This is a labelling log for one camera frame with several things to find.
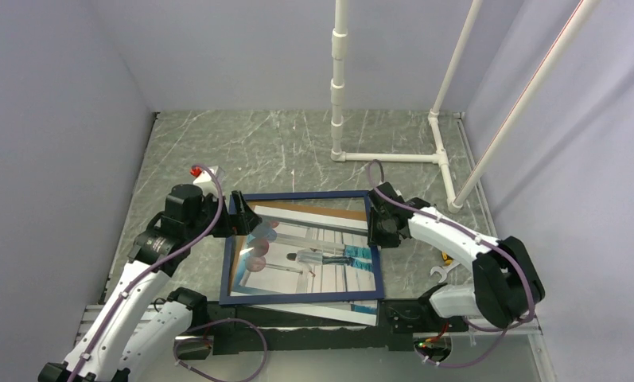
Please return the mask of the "brown frame backing board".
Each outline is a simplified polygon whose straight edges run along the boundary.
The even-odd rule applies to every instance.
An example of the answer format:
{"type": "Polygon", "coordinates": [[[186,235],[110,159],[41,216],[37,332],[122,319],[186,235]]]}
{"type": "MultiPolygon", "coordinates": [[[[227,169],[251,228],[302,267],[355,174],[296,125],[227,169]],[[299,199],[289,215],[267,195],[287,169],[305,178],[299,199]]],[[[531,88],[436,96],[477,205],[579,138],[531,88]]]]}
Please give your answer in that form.
{"type": "Polygon", "coordinates": [[[250,204],[263,222],[233,245],[232,295],[329,294],[376,290],[364,212],[296,201],[250,204]]]}

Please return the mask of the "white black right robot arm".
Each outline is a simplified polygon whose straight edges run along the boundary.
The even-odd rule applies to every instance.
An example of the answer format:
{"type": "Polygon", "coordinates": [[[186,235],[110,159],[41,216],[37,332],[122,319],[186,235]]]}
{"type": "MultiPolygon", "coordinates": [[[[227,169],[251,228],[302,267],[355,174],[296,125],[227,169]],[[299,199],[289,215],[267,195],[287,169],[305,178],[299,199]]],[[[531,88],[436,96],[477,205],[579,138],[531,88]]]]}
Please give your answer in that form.
{"type": "Polygon", "coordinates": [[[472,275],[470,283],[440,282],[418,298],[422,327],[436,330],[479,317],[497,329],[507,329],[535,316],[546,291],[521,240],[497,239],[466,228],[420,198],[404,200],[388,182],[369,191],[368,198],[370,245],[396,248],[404,239],[423,242],[472,275]]]}

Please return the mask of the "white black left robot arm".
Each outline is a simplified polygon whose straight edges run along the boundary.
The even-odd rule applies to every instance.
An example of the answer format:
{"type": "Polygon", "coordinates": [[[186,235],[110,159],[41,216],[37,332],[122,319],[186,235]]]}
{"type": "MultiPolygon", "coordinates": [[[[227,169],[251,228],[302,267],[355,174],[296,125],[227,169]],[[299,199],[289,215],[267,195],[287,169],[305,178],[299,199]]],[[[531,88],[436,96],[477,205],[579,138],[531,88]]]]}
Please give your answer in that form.
{"type": "Polygon", "coordinates": [[[161,349],[183,332],[201,332],[209,321],[207,298],[179,287],[162,311],[138,326],[162,287],[192,246],[206,236],[245,236],[261,223],[240,191],[231,194],[229,213],[219,187],[174,186],[146,230],[135,239],[107,303],[75,348],[60,363],[48,363],[39,381],[136,381],[161,349]]]}

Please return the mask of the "yellow black screwdriver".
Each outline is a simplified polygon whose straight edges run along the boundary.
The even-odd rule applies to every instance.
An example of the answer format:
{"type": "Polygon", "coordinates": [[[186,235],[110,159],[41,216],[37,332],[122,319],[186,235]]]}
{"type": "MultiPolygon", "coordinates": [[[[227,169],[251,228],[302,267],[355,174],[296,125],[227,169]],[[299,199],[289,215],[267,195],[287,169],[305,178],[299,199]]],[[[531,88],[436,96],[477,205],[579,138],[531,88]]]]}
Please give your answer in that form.
{"type": "Polygon", "coordinates": [[[442,252],[441,257],[445,265],[450,265],[453,262],[453,258],[447,255],[445,252],[442,252]]]}

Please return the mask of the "glossy printed photo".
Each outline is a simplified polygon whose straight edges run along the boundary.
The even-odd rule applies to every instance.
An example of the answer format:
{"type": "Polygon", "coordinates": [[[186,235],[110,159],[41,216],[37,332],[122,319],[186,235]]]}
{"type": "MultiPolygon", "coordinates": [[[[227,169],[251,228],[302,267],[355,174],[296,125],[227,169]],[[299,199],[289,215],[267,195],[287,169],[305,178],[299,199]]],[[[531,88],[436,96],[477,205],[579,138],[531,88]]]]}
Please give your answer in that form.
{"type": "Polygon", "coordinates": [[[228,241],[222,301],[376,325],[384,291],[365,212],[280,201],[251,208],[261,222],[228,241]]]}

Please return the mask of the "blue photo frame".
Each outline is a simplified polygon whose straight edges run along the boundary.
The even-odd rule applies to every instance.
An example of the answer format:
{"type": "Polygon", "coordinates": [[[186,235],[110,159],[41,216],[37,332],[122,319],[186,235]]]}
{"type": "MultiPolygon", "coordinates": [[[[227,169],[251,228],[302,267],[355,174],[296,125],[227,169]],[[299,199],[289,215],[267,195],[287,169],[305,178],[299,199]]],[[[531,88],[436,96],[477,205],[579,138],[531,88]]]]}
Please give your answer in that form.
{"type": "Polygon", "coordinates": [[[221,304],[384,296],[379,250],[367,238],[366,192],[256,193],[245,199],[262,221],[248,235],[225,243],[221,304]]]}

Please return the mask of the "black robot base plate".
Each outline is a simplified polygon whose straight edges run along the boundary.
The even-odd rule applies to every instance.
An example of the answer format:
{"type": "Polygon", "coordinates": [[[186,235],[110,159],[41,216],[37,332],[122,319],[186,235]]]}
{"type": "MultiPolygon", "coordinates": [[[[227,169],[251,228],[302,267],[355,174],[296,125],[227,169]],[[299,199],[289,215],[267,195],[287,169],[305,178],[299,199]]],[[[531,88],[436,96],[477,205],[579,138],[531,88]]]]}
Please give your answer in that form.
{"type": "MultiPolygon", "coordinates": [[[[252,306],[208,304],[208,320],[238,318],[259,327],[271,351],[367,349],[411,351],[421,338],[443,338],[464,333],[461,318],[430,315],[429,305],[417,299],[383,299],[373,315],[375,325],[359,325],[342,319],[318,318],[252,306]]],[[[203,360],[209,355],[234,355],[261,351],[258,334],[240,322],[198,329],[176,340],[176,354],[185,360],[203,360]]]]}

